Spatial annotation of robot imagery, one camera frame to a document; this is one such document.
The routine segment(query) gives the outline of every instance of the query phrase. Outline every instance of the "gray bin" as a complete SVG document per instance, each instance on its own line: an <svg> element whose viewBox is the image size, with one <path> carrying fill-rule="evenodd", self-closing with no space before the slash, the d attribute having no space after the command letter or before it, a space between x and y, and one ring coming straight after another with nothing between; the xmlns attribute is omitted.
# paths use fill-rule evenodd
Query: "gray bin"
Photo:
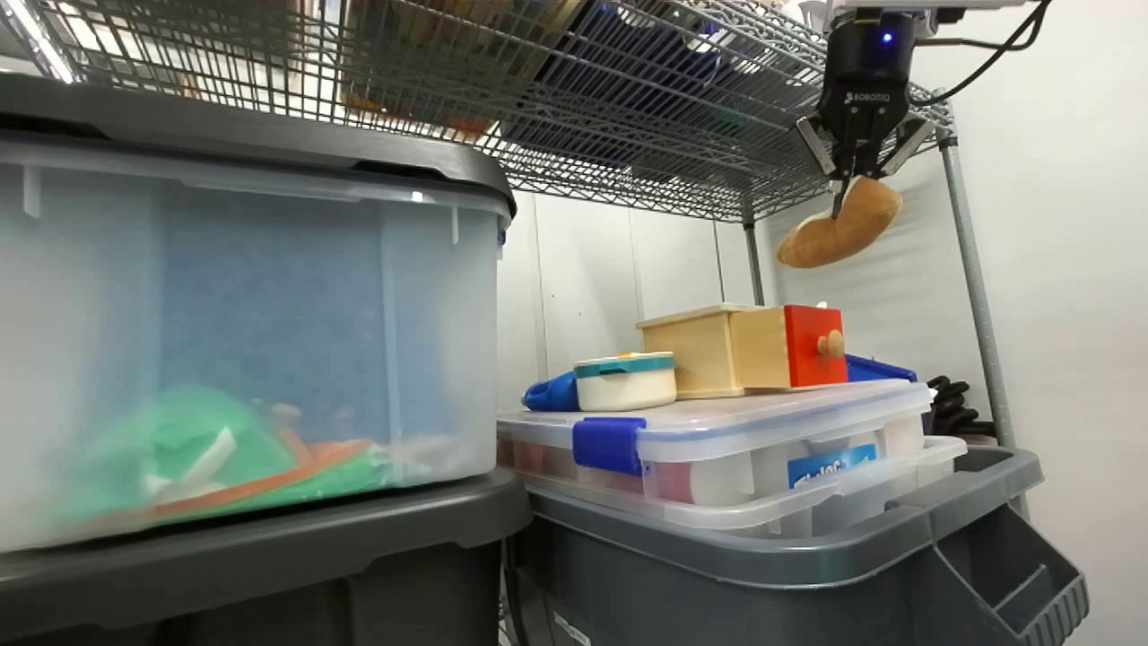
<svg viewBox="0 0 1148 646"><path fill-rule="evenodd" d="M0 646L495 646L515 477L0 555Z"/></svg>
<svg viewBox="0 0 1148 646"><path fill-rule="evenodd" d="M527 646L1053 646L1086 619L1080 572L1015 508L1027 451L819 537L671 535L536 494L512 596Z"/></svg>

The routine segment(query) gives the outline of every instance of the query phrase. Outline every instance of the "white plastic container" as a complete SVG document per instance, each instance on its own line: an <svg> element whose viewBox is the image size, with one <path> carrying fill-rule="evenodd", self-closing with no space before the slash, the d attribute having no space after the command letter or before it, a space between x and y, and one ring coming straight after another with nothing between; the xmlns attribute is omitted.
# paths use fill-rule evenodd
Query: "white plastic container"
<svg viewBox="0 0 1148 646"><path fill-rule="evenodd" d="M579 406L600 409L649 409L677 403L673 355L633 351L594 364L579 364Z"/></svg>
<svg viewBox="0 0 1148 646"><path fill-rule="evenodd" d="M502 464L539 492L690 530L810 535L945 480L966 440L926 440L920 386L872 380L677 403L636 416L509 416Z"/></svg>
<svg viewBox="0 0 1148 646"><path fill-rule="evenodd" d="M120 115L178 121L167 102ZM248 130L323 150L0 133L0 553L495 468L477 372L509 202L337 157L402 138Z"/></svg>

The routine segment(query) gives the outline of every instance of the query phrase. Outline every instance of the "metal wire rack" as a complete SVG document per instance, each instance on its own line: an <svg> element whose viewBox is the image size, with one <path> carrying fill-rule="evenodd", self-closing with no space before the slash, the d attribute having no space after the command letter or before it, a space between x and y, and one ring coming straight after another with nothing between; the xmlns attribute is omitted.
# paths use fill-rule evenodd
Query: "metal wire rack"
<svg viewBox="0 0 1148 646"><path fill-rule="evenodd" d="M536 193L743 221L825 191L792 133L825 40L771 0L21 4L66 81L458 140Z"/></svg>

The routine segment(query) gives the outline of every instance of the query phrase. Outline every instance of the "green object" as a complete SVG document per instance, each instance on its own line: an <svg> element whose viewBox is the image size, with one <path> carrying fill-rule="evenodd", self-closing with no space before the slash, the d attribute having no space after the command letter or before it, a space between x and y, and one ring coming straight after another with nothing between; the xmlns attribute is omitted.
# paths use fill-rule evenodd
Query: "green object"
<svg viewBox="0 0 1148 646"><path fill-rule="evenodd" d="M250 406L210 386L172 386L78 451L66 516L139 514L153 494L192 477L220 440L227 444L220 468L202 473L220 487L294 468L291 450Z"/></svg>
<svg viewBox="0 0 1148 646"><path fill-rule="evenodd" d="M609 355L600 364L579 364L579 380L584 376L609 376L609 372L661 372L661 371L673 371L673 355L671 351L642 351L642 355Z"/></svg>

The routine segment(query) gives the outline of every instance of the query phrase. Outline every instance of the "clear plastic bin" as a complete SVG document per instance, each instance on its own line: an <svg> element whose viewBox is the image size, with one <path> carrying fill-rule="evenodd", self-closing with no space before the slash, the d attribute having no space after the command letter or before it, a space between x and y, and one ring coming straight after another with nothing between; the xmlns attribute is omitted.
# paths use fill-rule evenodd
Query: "clear plastic bin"
<svg viewBox="0 0 1148 646"><path fill-rule="evenodd" d="M1085 575L1008 505L1028 451L972 450L957 473L819 537L697 535L557 494L509 547L524 641L594 646L1061 646Z"/></svg>
<svg viewBox="0 0 1148 646"><path fill-rule="evenodd" d="M36 127L0 133L0 553L495 468L509 197L291 150L341 130L280 166Z"/></svg>
<svg viewBox="0 0 1148 646"><path fill-rule="evenodd" d="M637 416L507 416L502 464L539 492L671 529L810 535L945 480L966 440L923 438L920 386L872 380L677 403Z"/></svg>
<svg viewBox="0 0 1148 646"><path fill-rule="evenodd" d="M495 469L405 494L0 555L0 646L495 646Z"/></svg>

